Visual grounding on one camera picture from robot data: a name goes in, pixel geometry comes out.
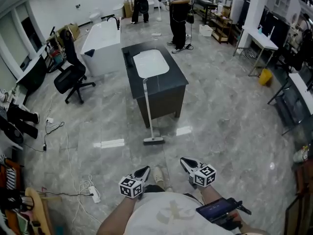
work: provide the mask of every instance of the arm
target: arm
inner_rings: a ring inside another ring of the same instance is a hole
[[[189,2],[190,0],[175,0],[175,1],[172,1],[172,4],[185,4]]]
[[[214,201],[222,198],[222,196],[212,186],[208,186],[206,188],[203,188],[203,187],[198,187],[198,188],[201,191],[201,194],[203,196],[205,204],[209,204],[211,202],[214,202]],[[268,233],[265,231],[254,229],[254,228],[251,228],[249,225],[247,225],[242,220],[242,218],[240,217],[239,212],[237,210],[234,210],[230,213],[230,215],[234,215],[234,214],[237,214],[237,217],[234,218],[234,221],[240,221],[242,224],[242,227],[240,228],[240,231],[242,233],[244,233],[244,234],[245,233],[256,233],[258,235],[268,235]]]
[[[133,214],[137,198],[124,198],[116,209],[101,224],[97,235],[123,235]]]

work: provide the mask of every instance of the black office chair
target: black office chair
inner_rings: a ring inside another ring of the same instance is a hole
[[[54,85],[61,94],[64,94],[70,88],[73,88],[65,99],[66,104],[68,104],[68,99],[75,91],[77,91],[80,102],[83,104],[84,101],[82,100],[79,89],[88,85],[95,87],[96,84],[93,82],[85,84],[82,83],[83,79],[87,79],[85,76],[86,67],[77,58],[72,34],[68,30],[64,29],[61,31],[60,37],[64,42],[67,60],[72,65],[58,75],[58,77],[54,80]]]

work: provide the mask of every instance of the wall outlet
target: wall outlet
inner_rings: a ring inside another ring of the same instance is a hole
[[[53,124],[53,118],[48,117],[47,121],[48,121],[48,123]]]

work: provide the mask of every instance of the gray marble floor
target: gray marble floor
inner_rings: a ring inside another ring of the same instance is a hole
[[[166,44],[172,35],[168,13],[162,12],[162,16],[161,23],[156,21],[157,14],[150,16],[149,23],[132,25],[129,19],[123,20],[123,46],[154,39]],[[196,194],[179,164],[180,157],[191,156],[217,169],[213,186],[224,197],[244,201],[252,211],[251,216],[243,214],[250,225],[273,235],[282,234],[285,209],[295,194],[291,171],[294,133],[301,130],[281,136],[282,122],[275,108],[267,105],[275,83],[271,88],[262,87],[256,78],[248,77],[250,66],[244,58],[232,56],[233,46],[220,45],[213,38],[199,35],[199,23],[196,18],[192,26],[194,50],[173,55],[189,81],[181,116],[176,119],[169,115],[153,121],[156,131],[166,141],[163,145],[143,146],[149,130],[132,98],[125,70],[100,77],[88,76],[87,81],[95,81],[97,85],[81,90],[83,105],[79,104],[77,95],[66,105],[66,94],[59,94],[53,84],[59,71],[48,74],[26,104],[42,116],[39,137],[36,140],[26,137],[26,144],[42,149],[44,119],[50,106],[49,116],[55,122],[64,121],[66,130],[60,128],[47,136],[44,153],[25,146],[26,185],[75,194],[66,149],[68,134],[75,187],[92,175],[101,193],[101,202],[95,204],[86,197],[81,197],[81,201],[88,213],[102,221],[122,199],[118,181],[141,166],[160,166],[167,186],[172,186],[175,192]],[[86,28],[90,26],[81,29],[82,36],[75,42],[77,53],[87,37]],[[152,37],[155,32],[162,36]],[[188,131],[180,135],[181,128]],[[111,148],[94,145],[117,139],[124,139],[125,145]],[[50,205],[51,215],[56,225],[68,229],[78,207],[77,199],[67,196],[62,199],[62,203]],[[73,234],[94,234],[98,227],[99,224],[80,209]]]

